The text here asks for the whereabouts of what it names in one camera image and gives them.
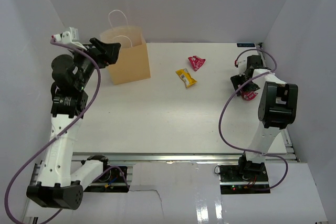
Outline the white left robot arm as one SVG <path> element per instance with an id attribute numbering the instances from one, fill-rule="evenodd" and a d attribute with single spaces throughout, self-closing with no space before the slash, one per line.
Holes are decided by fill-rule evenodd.
<path id="1" fill-rule="evenodd" d="M 103 155 L 90 156 L 71 172 L 73 147 L 82 119 L 89 106 L 85 87 L 95 70 L 117 62 L 120 43 L 106 44 L 96 38 L 71 55 L 59 55 L 51 63 L 51 140 L 35 185 L 27 188 L 27 197 L 44 208 L 76 210 L 84 190 L 94 181 L 110 178 L 111 168 Z"/>

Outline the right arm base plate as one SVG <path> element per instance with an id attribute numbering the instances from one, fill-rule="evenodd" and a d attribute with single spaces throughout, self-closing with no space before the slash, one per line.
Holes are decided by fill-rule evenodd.
<path id="1" fill-rule="evenodd" d="M 269 194 L 267 170 L 260 173 L 240 173 L 238 165 L 217 165 L 214 174 L 220 180 L 222 195 Z"/>

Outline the yellow snack bar packet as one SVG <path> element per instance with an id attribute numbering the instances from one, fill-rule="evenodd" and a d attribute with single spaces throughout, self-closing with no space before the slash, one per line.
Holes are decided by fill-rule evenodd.
<path id="1" fill-rule="evenodd" d="M 194 78 L 192 78 L 192 76 L 190 75 L 189 71 L 186 68 L 177 70 L 176 74 L 184 82 L 186 88 L 189 88 L 197 83 L 197 81 Z"/>

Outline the red small snack packet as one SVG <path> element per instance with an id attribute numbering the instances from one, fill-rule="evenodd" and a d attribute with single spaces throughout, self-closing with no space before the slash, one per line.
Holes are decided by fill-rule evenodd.
<path id="1" fill-rule="evenodd" d="M 255 91 L 242 91 L 241 92 L 241 97 L 245 101 L 251 101 L 253 100 L 256 96 L 258 95 L 257 92 Z"/>

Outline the brown paper bag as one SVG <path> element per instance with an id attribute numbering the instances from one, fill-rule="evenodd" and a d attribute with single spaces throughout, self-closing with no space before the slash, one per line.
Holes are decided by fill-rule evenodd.
<path id="1" fill-rule="evenodd" d="M 119 12 L 123 15 L 125 25 L 112 24 L 111 15 Z M 108 71 L 114 85 L 149 79 L 151 77 L 147 43 L 142 28 L 129 25 L 123 11 L 115 9 L 108 14 L 110 29 L 100 34 L 105 43 L 120 43 L 121 49 L 117 63 L 110 65 Z"/>

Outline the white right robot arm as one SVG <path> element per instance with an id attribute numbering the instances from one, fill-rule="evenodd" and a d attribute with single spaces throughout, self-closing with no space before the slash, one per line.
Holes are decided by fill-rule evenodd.
<path id="1" fill-rule="evenodd" d="M 258 177 L 265 168 L 265 154 L 280 131 L 296 118 L 299 88 L 286 83 L 265 67 L 260 55 L 251 55 L 242 62 L 239 74 L 230 78 L 237 96 L 245 101 L 260 98 L 259 125 L 248 149 L 239 158 L 237 175 L 247 182 Z"/>

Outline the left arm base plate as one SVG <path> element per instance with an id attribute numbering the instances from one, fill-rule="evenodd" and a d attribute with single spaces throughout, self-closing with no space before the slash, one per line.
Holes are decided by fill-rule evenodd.
<path id="1" fill-rule="evenodd" d="M 101 178 L 95 180 L 88 186 L 84 192 L 88 193 L 127 193 L 128 186 L 124 182 L 123 177 L 127 179 L 128 167 L 120 166 L 122 172 L 117 168 L 112 168 Z"/>

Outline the pink snack packet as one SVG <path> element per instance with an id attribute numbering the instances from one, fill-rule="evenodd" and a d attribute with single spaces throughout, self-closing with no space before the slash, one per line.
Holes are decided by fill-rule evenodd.
<path id="1" fill-rule="evenodd" d="M 198 56 L 188 57 L 188 60 L 194 71 L 197 71 L 206 61 L 206 59 L 200 58 Z"/>

